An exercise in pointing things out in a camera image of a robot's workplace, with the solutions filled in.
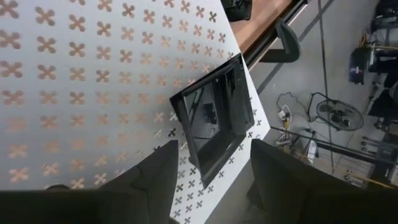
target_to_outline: decorative wallpaper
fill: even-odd
[[[263,138],[256,124],[207,189],[169,98],[239,53],[218,0],[0,0],[0,189],[95,188],[171,139],[170,216],[204,223]]]

